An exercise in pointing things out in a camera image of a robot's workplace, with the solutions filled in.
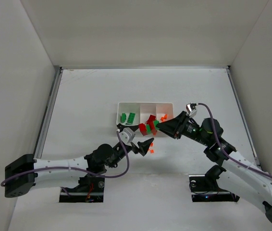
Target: lego brick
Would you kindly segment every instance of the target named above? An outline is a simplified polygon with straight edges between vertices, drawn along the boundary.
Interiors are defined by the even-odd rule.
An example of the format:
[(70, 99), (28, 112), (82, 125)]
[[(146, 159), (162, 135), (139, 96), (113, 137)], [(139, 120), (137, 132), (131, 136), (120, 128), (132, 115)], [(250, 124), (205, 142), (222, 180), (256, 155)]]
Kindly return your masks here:
[(135, 118), (135, 113), (132, 113), (132, 112), (131, 112), (131, 113), (128, 115), (128, 119), (127, 119), (126, 124), (133, 124), (134, 118)]
[(143, 136), (146, 136), (148, 134), (145, 124), (139, 124), (139, 130)]
[(156, 131), (158, 131), (159, 129), (156, 127), (156, 125), (159, 124), (159, 121), (158, 120), (154, 120), (153, 124), (154, 124), (154, 127), (155, 127)]
[(149, 122), (149, 126), (150, 126), (150, 129), (151, 129), (151, 132), (153, 133), (153, 134), (156, 134), (156, 129), (155, 129), (155, 126), (154, 126), (154, 123), (153, 123), (153, 121), (150, 121)]
[(149, 119), (146, 121), (146, 124), (149, 124), (150, 121), (154, 121), (156, 119), (155, 115), (150, 115)]
[(124, 123), (126, 121), (126, 113), (122, 113), (121, 115), (121, 123)]
[(151, 134), (151, 128), (149, 124), (146, 125), (146, 129), (147, 129), (147, 134)]

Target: cable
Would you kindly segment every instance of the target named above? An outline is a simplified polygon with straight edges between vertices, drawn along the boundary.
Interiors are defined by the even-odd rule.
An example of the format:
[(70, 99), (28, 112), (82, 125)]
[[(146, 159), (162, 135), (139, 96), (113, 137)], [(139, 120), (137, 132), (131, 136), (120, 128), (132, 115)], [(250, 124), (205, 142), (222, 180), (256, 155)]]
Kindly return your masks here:
[(267, 174), (267, 173), (265, 173), (265, 172), (262, 172), (262, 171), (260, 171), (260, 170), (257, 170), (257, 169), (255, 169), (255, 168), (249, 167), (249, 166), (247, 166), (247, 165), (244, 165), (243, 163), (241, 163), (241, 162), (235, 160), (234, 158), (232, 158), (232, 157), (231, 157), (231, 156), (223, 149), (222, 144), (219, 142), (218, 135), (217, 135), (217, 132), (216, 132), (215, 123), (214, 123), (214, 118), (213, 118), (213, 115), (212, 115), (212, 112), (211, 112), (210, 108), (209, 108), (206, 104), (204, 104), (204, 103), (198, 103), (198, 105), (202, 105), (202, 106), (204, 106), (204, 107), (207, 108), (207, 110), (208, 110), (208, 112), (209, 112), (209, 115), (210, 115), (210, 120), (211, 120), (211, 124), (212, 124), (212, 128), (213, 128), (213, 133), (214, 133), (215, 140), (216, 140), (218, 146), (220, 147), (221, 151), (223, 152), (223, 154), (224, 154), (227, 158), (229, 158), (230, 160), (236, 162), (238, 165), (243, 166), (244, 168), (248, 168), (249, 170), (251, 170), (251, 171), (253, 171), (253, 172), (259, 173), (259, 174), (261, 174), (261, 175), (263, 175), (263, 176), (266, 176), (266, 177), (272, 179), (272, 175)]
[(67, 196), (71, 196), (71, 194), (69, 194), (69, 192), (67, 191), (65, 187), (60, 187), (60, 188), (65, 192), (65, 194), (67, 194)]
[(42, 167), (42, 168), (37, 168), (37, 169), (32, 169), (32, 170), (29, 170), (29, 171), (17, 173), (15, 175), (13, 175), (13, 176), (8, 177), (7, 179), (5, 179), (2, 183), (0, 183), (0, 185), (1, 185), (1, 187), (4, 187), (7, 182), (9, 182), (9, 181), (11, 181), (11, 180), (13, 180), (15, 178), (18, 178), (20, 176), (26, 175), (28, 173), (34, 173), (34, 172), (40, 172), (40, 171), (48, 171), (48, 170), (59, 170), (59, 169), (76, 170), (76, 171), (80, 171), (80, 172), (85, 172), (85, 173), (90, 174), (90, 175), (95, 176), (95, 177), (102, 177), (102, 178), (108, 178), (108, 179), (113, 179), (113, 178), (121, 177), (121, 176), (125, 175), (128, 172), (128, 170), (130, 168), (130, 160), (128, 158), (127, 150), (126, 150), (126, 148), (125, 148), (125, 146), (124, 146), (124, 144), (123, 144), (123, 142), (122, 142), (122, 140), (120, 138), (119, 132), (120, 132), (120, 130), (118, 129), (116, 131), (117, 137), (118, 137), (119, 142), (120, 142), (120, 144), (121, 144), (121, 146), (122, 146), (122, 148), (124, 150), (124, 153), (125, 153), (125, 156), (126, 156), (126, 162), (127, 162), (126, 170), (123, 173), (119, 174), (119, 175), (116, 175), (116, 176), (104, 176), (104, 175), (100, 175), (100, 174), (97, 174), (97, 173), (94, 173), (94, 172), (90, 172), (88, 170), (85, 170), (85, 169), (82, 169), (82, 168), (78, 168), (78, 167), (60, 167), (60, 166), (57, 166), (57, 167)]
[(197, 122), (193, 118), (189, 118), (189, 121), (192, 122), (193, 124), (198, 125)]
[(92, 190), (93, 190), (93, 183), (90, 184), (90, 187), (89, 187), (89, 191), (88, 191), (86, 200), (90, 197), (90, 193), (92, 192)]

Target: red block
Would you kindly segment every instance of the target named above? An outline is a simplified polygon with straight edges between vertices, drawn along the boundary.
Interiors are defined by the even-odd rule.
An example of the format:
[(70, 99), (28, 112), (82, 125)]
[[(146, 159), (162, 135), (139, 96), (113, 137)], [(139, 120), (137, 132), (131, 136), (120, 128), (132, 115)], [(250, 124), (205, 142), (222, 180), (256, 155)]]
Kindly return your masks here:
[(153, 121), (149, 121), (149, 126), (150, 126), (150, 129), (151, 129), (151, 132), (153, 133), (153, 135), (155, 135), (157, 131), (155, 129)]
[(146, 125), (145, 124), (139, 124), (139, 130), (141, 132), (141, 134), (143, 136), (146, 136), (147, 135), (147, 129), (146, 129)]
[(150, 115), (149, 119), (146, 121), (146, 124), (149, 124), (150, 121), (154, 121), (156, 119), (155, 115)]

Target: white enclosure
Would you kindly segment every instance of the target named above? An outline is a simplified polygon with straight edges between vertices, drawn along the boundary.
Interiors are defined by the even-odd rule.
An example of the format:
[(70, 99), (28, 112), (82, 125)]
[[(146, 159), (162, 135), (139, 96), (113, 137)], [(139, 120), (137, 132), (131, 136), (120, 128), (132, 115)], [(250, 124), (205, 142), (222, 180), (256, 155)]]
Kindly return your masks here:
[[(71, 95), (63, 99), (59, 94), (57, 105), (65, 100), (68, 103), (63, 104), (63, 108), (55, 108), (43, 157), (84, 155), (101, 142), (115, 142), (113, 129), (119, 102), (173, 103), (176, 115), (186, 102), (193, 100), (190, 98), (193, 95), (209, 104), (214, 116), (222, 121), (224, 136), (231, 144), (248, 159), (252, 159), (253, 151), (256, 152), (264, 170), (272, 173), (272, 0), (0, 0), (0, 182), (7, 164), (34, 152), (54, 80), (54, 65), (86, 68), (87, 71), (106, 67), (135, 67), (145, 71), (152, 65), (176, 68), (200, 65), (212, 71), (208, 76), (215, 75), (205, 80), (209, 79), (210, 86), (218, 90), (196, 92), (195, 88), (186, 87), (183, 93), (180, 85), (180, 95), (175, 92), (170, 97), (159, 94), (153, 97), (143, 83), (146, 79), (136, 75), (133, 83), (144, 86), (146, 92), (135, 96), (128, 79), (118, 73), (110, 75), (113, 81), (109, 85), (115, 86), (115, 79), (119, 78), (129, 90), (124, 99), (116, 98), (113, 102), (108, 99), (110, 104), (94, 107), (93, 100), (99, 102), (102, 94), (94, 98), (91, 92), (99, 92), (100, 84), (96, 81), (106, 70), (92, 73), (88, 78), (74, 79), (82, 82), (80, 86), (75, 82), (62, 83), (61, 92), (76, 94), (82, 86), (90, 90), (82, 92), (86, 96), (82, 102)], [(212, 68), (212, 65), (231, 66), (233, 87), (241, 102), (238, 105), (243, 109), (243, 119), (254, 146), (249, 145), (229, 81), (219, 72), (222, 68)], [(66, 70), (63, 78), (72, 78), (73, 73), (79, 77), (82, 72)], [(187, 83), (195, 76), (198, 74), (189, 70), (189, 75), (180, 81)], [(167, 84), (170, 78), (163, 78), (162, 82), (150, 83), (153, 89), (177, 84)], [(98, 118), (80, 109), (85, 106), (95, 111)], [(105, 110), (111, 114), (101, 115)], [(60, 115), (75, 118), (62, 124)], [(196, 118), (206, 116), (206, 111), (201, 109)], [(101, 123), (96, 126), (89, 122), (92, 119), (101, 119)], [(240, 124), (233, 127), (233, 121)], [(87, 133), (88, 129), (104, 135), (94, 139)], [(158, 134), (157, 138), (163, 139), (163, 136)], [(36, 230), (60, 231), (70, 229), (71, 223), (79, 230), (87, 229), (84, 223), (90, 223), (96, 230), (128, 230), (130, 227), (135, 230), (159, 230), (159, 227), (168, 230), (272, 230), (264, 215), (244, 201), (237, 205), (191, 203), (190, 192), (184, 184), (186, 173), (203, 173), (212, 164), (202, 153), (203, 146), (173, 140), (173, 149), (165, 150), (163, 142), (156, 141), (153, 155), (132, 156), (131, 174), (125, 179), (107, 182), (104, 209), (58, 204), (59, 190), (56, 188), (32, 191), (18, 199), (10, 230), (35, 230), (36, 226)], [(184, 156), (182, 162), (179, 161), (177, 144), (192, 153), (190, 159)], [(166, 151), (173, 152), (173, 160), (168, 159)], [(153, 162), (158, 163), (158, 168), (149, 166)], [(117, 171), (123, 169), (124, 162)], [(161, 180), (161, 176), (155, 174), (163, 171), (168, 175)], [(176, 191), (169, 188), (170, 182)], [(113, 197), (118, 189), (126, 190), (133, 199)], [(8, 230), (15, 201), (4, 198), (0, 187), (0, 231)], [(168, 213), (162, 210), (163, 206), (177, 209), (178, 213)], [(200, 219), (206, 209), (211, 212)], [(133, 220), (129, 223), (111, 223), (130, 217)], [(100, 218), (111, 225), (98, 224)]]
[[(120, 100), (170, 102), (173, 104), (174, 116), (185, 110), (185, 105), (190, 101), (206, 102), (212, 108), (214, 117), (225, 128), (223, 137), (243, 153), (246, 159), (254, 162), (228, 73), (224, 68), (64, 70), (42, 159), (76, 158), (90, 154), (102, 143), (114, 146), (118, 142), (115, 131)], [(194, 119), (201, 123), (206, 117), (208, 112), (199, 106)], [(143, 141), (148, 137), (138, 134), (136, 139)], [(153, 148), (154, 154), (149, 153), (145, 157), (130, 153), (127, 176), (106, 179), (102, 204), (65, 204), (67, 210), (75, 212), (64, 213), (59, 209), (62, 205), (57, 203), (59, 188), (33, 190), (18, 200), (10, 230), (38, 231), (44, 226), (49, 231), (56, 231), (58, 227), (73, 230), (86, 227), (91, 230), (117, 231), (197, 231), (220, 230), (221, 223), (228, 230), (233, 223), (228, 217), (230, 214), (225, 211), (230, 210), (232, 216), (240, 216), (244, 220), (244, 223), (235, 221), (233, 230), (254, 227), (255, 230), (272, 231), (272, 224), (265, 219), (265, 215), (246, 201), (241, 200), (237, 205), (205, 203), (208, 206), (191, 201), (188, 174), (205, 174), (214, 165), (203, 154), (203, 145), (185, 137), (173, 140), (158, 132)], [(117, 168), (109, 169), (107, 175), (121, 173), (125, 168), (125, 160), (122, 160)], [(203, 215), (206, 220), (212, 213), (217, 216), (215, 222), (212, 222), (212, 217), (208, 222), (196, 219), (199, 214), (206, 214)], [(52, 221), (44, 219), (45, 214), (52, 217)], [(63, 220), (60, 219), (61, 214), (64, 214)], [(259, 225), (254, 217), (261, 216), (263, 219)], [(39, 220), (40, 225), (28, 222), (29, 219)]]

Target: white wall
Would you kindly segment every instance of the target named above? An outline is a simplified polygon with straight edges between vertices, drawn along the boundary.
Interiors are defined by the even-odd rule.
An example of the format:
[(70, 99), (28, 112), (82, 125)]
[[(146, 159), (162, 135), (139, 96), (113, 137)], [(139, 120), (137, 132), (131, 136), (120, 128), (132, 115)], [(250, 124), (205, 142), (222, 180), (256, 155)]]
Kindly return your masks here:
[(22, 0), (55, 65), (230, 65), (268, 0)]
[(272, 0), (231, 66), (257, 154), (272, 173)]
[[(54, 68), (19, 0), (0, 0), (0, 182), (4, 167), (33, 151)], [(0, 231), (14, 199), (0, 187)]]

